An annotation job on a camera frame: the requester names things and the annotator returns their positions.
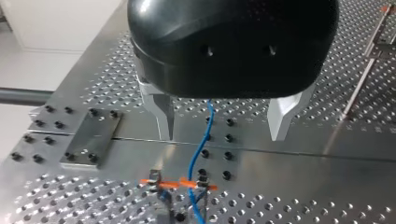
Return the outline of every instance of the metal table surface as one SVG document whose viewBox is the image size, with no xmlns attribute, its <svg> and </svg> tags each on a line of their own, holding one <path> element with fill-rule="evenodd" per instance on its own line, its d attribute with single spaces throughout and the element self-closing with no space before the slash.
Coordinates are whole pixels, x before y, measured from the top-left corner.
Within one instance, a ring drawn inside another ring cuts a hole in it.
<svg viewBox="0 0 396 224">
<path fill-rule="evenodd" d="M 199 159 L 219 192 L 210 195 L 210 221 L 217 223 L 393 223 L 396 216 L 395 60 L 378 61 L 352 108 L 338 120 L 368 60 L 364 45 L 381 2 L 341 0 L 337 36 L 318 77 L 310 105 L 293 120 L 286 140 L 273 142 L 268 100 L 214 99 L 216 116 Z M 389 27 L 395 26 L 393 16 Z M 156 119 L 142 105 L 122 4 L 48 100 L 54 110 L 29 128 L 35 141 L 21 141 L 0 171 L 0 218 L 6 223 L 150 223 L 149 199 L 135 181 L 153 166 L 179 178 L 205 130 L 205 100 L 175 98 L 171 142 L 160 141 Z M 64 108 L 73 109 L 65 113 Z M 123 113 L 104 163 L 97 170 L 70 169 L 60 159 L 88 108 Z M 234 126 L 227 126 L 233 119 Z M 62 129 L 54 122 L 61 121 Z M 231 143 L 224 140 L 229 133 Z M 49 146 L 45 136 L 55 139 Z M 222 158 L 231 151 L 235 159 Z M 41 163 L 31 160 L 39 154 Z M 221 177 L 230 171 L 230 181 Z M 186 190 L 173 192 L 187 201 Z"/>
</svg>

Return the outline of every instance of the metal rod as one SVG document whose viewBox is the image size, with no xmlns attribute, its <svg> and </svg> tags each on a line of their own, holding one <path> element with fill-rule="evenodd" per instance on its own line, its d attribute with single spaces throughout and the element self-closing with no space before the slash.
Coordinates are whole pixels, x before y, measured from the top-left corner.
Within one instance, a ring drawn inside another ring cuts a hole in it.
<svg viewBox="0 0 396 224">
<path fill-rule="evenodd" d="M 53 91 L 0 88 L 0 104 L 7 105 L 44 105 Z"/>
<path fill-rule="evenodd" d="M 341 119 L 345 119 L 347 117 L 347 114 L 349 113 L 350 109 L 352 106 L 355 104 L 356 98 L 359 95 L 359 92 L 361 91 L 361 87 L 364 84 L 364 81 L 366 80 L 367 76 L 369 75 L 370 71 L 373 68 L 373 65 L 375 64 L 376 59 L 370 59 L 369 63 L 367 64 L 366 69 L 364 69 L 363 75 L 361 75 L 361 79 L 358 82 L 358 86 L 355 88 L 355 90 L 352 93 L 352 96 L 349 98 L 349 101 L 347 102 L 346 108 L 343 111 Z"/>
</svg>

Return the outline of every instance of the white wall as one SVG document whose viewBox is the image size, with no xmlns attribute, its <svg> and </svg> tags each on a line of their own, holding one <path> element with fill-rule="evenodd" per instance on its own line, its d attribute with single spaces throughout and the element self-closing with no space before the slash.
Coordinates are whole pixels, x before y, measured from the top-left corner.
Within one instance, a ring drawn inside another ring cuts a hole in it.
<svg viewBox="0 0 396 224">
<path fill-rule="evenodd" d="M 80 54 L 121 0 L 0 0 L 25 50 Z"/>
</svg>

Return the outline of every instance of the screw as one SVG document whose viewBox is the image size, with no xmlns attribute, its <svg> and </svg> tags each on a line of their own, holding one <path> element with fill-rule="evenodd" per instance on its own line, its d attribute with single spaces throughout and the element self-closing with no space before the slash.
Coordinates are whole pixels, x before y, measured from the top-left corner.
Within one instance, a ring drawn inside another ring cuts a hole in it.
<svg viewBox="0 0 396 224">
<path fill-rule="evenodd" d="M 55 140 L 53 140 L 51 137 L 47 136 L 43 139 L 43 141 L 45 143 L 47 143 L 48 145 L 51 145 L 53 142 L 55 142 Z"/>
<path fill-rule="evenodd" d="M 204 149 L 201 151 L 201 156 L 205 159 L 207 159 L 209 157 L 209 151 Z"/>
<path fill-rule="evenodd" d="M 228 125 L 228 126 L 233 126 L 233 119 L 227 119 L 227 120 L 225 120 L 225 123 Z"/>
<path fill-rule="evenodd" d="M 185 219 L 186 219 L 186 216 L 184 216 L 184 214 L 177 213 L 177 214 L 175 215 L 175 220 L 176 220 L 177 222 L 182 222 L 182 221 L 184 221 Z"/>
<path fill-rule="evenodd" d="M 54 111 L 54 108 L 50 105 L 46 105 L 44 106 L 44 108 L 46 108 L 47 112 L 52 113 Z"/>
<path fill-rule="evenodd" d="M 64 108 L 64 112 L 66 112 L 67 114 L 71 114 L 71 113 L 73 113 L 73 109 L 70 108 L 69 106 L 67 106 Z"/>
<path fill-rule="evenodd" d="M 97 163 L 97 161 L 99 160 L 98 156 L 96 156 L 96 154 L 94 153 L 90 153 L 88 155 L 88 159 L 90 159 L 90 162 L 92 163 Z"/>
<path fill-rule="evenodd" d="M 199 169 L 198 170 L 198 175 L 206 175 L 206 170 L 205 169 Z"/>
<path fill-rule="evenodd" d="M 11 158 L 14 161 L 20 161 L 22 159 L 22 156 L 18 152 L 13 152 L 13 153 L 11 153 Z"/>
<path fill-rule="evenodd" d="M 31 143 L 33 141 L 33 137 L 30 136 L 29 134 L 26 134 L 23 136 L 23 140 L 27 143 Z"/>
<path fill-rule="evenodd" d="M 72 153 L 69 153 L 69 152 L 65 152 L 65 153 L 64 153 L 64 156 L 66 157 L 66 159 L 67 159 L 68 161 L 73 161 L 74 158 L 75 158 L 75 155 L 72 154 Z"/>
<path fill-rule="evenodd" d="M 229 133 L 227 133 L 224 138 L 225 138 L 226 142 L 232 142 L 233 141 L 233 136 L 230 135 Z"/>
<path fill-rule="evenodd" d="M 116 119 L 119 116 L 119 114 L 117 113 L 117 111 L 114 110 L 110 110 L 110 117 L 113 119 Z"/>
<path fill-rule="evenodd" d="M 96 115 L 98 115 L 98 111 L 94 108 L 90 108 L 88 110 L 88 112 L 91 114 L 91 116 L 95 117 Z"/>
<path fill-rule="evenodd" d="M 40 155 L 38 155 L 38 154 L 35 154 L 33 157 L 33 161 L 34 162 L 36 162 L 36 163 L 41 163 L 44 159 L 40 156 Z"/>
<path fill-rule="evenodd" d="M 231 173 L 229 171 L 224 171 L 222 176 L 223 176 L 223 179 L 225 179 L 225 180 L 231 179 Z"/>
<path fill-rule="evenodd" d="M 55 127 L 57 128 L 57 129 L 62 129 L 63 127 L 64 127 L 64 124 L 62 123 L 62 122 L 60 122 L 59 120 L 58 121 L 55 121 Z"/>
<path fill-rule="evenodd" d="M 35 125 L 37 125 L 38 127 L 41 127 L 44 125 L 44 122 L 41 121 L 40 119 L 35 120 Z"/>
<path fill-rule="evenodd" d="M 224 159 L 226 160 L 226 161 L 230 161 L 230 160 L 232 160 L 233 159 L 233 153 L 231 153 L 231 152 L 225 152 L 224 153 Z"/>
</svg>

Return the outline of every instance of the blue wire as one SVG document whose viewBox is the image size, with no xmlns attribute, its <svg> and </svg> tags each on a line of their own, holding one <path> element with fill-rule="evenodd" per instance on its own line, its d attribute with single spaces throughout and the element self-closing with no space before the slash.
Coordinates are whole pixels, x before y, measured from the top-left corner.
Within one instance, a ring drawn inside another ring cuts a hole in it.
<svg viewBox="0 0 396 224">
<path fill-rule="evenodd" d="M 209 139 L 210 130 L 212 129 L 213 118 L 215 117 L 215 111 L 213 110 L 211 100 L 207 101 L 207 108 L 210 111 L 210 118 L 209 118 L 209 122 L 206 127 L 206 132 L 205 132 L 204 138 L 201 140 L 201 143 L 199 144 L 197 150 L 195 151 L 194 155 L 191 158 L 190 165 L 189 165 L 189 175 L 188 175 L 189 180 L 192 180 L 192 170 L 194 168 L 195 162 L 196 162 L 199 154 L 201 153 L 202 149 L 204 148 L 204 145 L 205 145 L 207 139 Z M 189 197 L 190 197 L 190 201 L 192 204 L 192 210 L 194 211 L 195 217 L 198 219 L 198 222 L 200 224 L 205 224 L 205 221 L 202 218 L 199 208 L 197 206 L 197 203 L 195 201 L 195 195 L 192 192 L 192 189 L 189 189 Z"/>
</svg>

